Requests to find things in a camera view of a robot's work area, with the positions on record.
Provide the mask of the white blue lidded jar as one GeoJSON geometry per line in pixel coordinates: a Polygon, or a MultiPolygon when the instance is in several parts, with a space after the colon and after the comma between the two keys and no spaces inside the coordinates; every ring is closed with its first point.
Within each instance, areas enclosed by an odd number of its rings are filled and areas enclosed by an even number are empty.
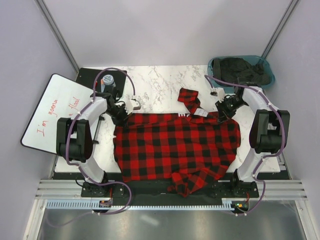
{"type": "Polygon", "coordinates": [[[104,82],[104,85],[105,85],[105,88],[113,88],[116,86],[116,83],[115,83],[115,80],[114,80],[114,77],[111,75],[111,74],[106,74],[102,77],[103,79],[103,82],[104,82]]]}

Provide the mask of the black mat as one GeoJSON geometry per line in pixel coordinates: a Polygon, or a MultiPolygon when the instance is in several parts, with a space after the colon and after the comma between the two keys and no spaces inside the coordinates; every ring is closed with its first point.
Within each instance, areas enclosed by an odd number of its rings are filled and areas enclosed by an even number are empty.
{"type": "MultiPolygon", "coordinates": [[[[91,68],[80,68],[77,78],[75,80],[76,83],[85,86],[87,88],[92,89],[94,85],[94,80],[96,76],[99,74],[100,69],[91,69],[91,68]]],[[[97,80],[97,86],[95,90],[101,93],[101,79],[104,75],[112,75],[115,81],[115,87],[106,87],[103,93],[112,93],[112,96],[116,99],[121,98],[123,95],[125,82],[126,82],[126,75],[118,70],[108,70],[104,74],[100,76],[97,80]]]]}

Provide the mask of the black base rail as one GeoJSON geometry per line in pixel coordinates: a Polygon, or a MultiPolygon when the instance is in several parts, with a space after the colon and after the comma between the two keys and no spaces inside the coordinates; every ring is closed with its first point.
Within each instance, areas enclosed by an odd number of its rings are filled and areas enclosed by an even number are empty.
{"type": "MultiPolygon", "coordinates": [[[[129,190],[123,184],[98,186],[87,181],[76,184],[81,189],[82,197],[112,198],[114,206],[125,205],[129,200],[129,190]]],[[[183,197],[172,187],[170,179],[131,181],[127,185],[131,189],[130,206],[206,206],[219,205],[222,199],[253,199],[259,197],[257,184],[231,183],[225,177],[223,181],[214,181],[205,187],[183,197]]]]}

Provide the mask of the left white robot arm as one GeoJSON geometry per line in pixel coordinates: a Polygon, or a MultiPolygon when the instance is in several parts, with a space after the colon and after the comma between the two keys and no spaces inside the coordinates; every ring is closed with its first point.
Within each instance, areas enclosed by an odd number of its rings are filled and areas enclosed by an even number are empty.
{"type": "Polygon", "coordinates": [[[56,153],[69,166],[75,166],[92,183],[92,191],[99,197],[106,196],[110,185],[104,181],[105,172],[94,158],[92,124],[103,114],[108,114],[116,126],[123,126],[133,112],[134,100],[124,98],[117,101],[111,93],[96,92],[75,117],[61,117],[56,125],[56,153]]]}

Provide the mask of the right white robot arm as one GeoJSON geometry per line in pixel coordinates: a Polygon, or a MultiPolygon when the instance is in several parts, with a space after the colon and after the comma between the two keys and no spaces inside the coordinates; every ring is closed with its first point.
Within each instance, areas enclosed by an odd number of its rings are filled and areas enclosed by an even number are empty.
{"type": "Polygon", "coordinates": [[[254,113],[249,132],[250,150],[242,165],[234,171],[229,184],[230,193],[240,197],[247,188],[254,188],[265,161],[283,152],[288,139],[290,113],[272,104],[261,87],[228,82],[224,84],[234,87],[234,95],[224,95],[215,103],[220,124],[230,120],[244,105],[249,106],[254,113]]]}

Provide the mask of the red black plaid shirt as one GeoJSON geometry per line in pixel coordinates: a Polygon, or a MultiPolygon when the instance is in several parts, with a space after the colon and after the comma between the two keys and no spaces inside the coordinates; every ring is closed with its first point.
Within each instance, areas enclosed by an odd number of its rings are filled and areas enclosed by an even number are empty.
{"type": "Polygon", "coordinates": [[[187,113],[134,113],[114,130],[114,159],[125,182],[165,180],[186,197],[221,179],[241,145],[239,124],[203,113],[198,92],[181,88],[187,113]]]}

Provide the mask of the white dry erase board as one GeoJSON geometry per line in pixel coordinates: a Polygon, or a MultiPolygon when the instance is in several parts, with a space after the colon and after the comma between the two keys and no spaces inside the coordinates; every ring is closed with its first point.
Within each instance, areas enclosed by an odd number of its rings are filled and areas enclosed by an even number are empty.
{"type": "Polygon", "coordinates": [[[92,99],[93,89],[53,74],[20,140],[21,145],[56,154],[57,122],[74,118],[92,99]]]}

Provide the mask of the blue orange eraser stick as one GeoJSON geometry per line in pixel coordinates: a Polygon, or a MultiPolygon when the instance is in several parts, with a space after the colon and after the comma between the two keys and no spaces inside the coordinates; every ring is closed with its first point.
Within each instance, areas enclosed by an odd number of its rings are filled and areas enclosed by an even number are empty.
{"type": "Polygon", "coordinates": [[[105,89],[105,84],[104,84],[104,81],[103,79],[100,80],[100,85],[101,85],[101,92],[103,93],[104,92],[104,89],[105,89]]]}

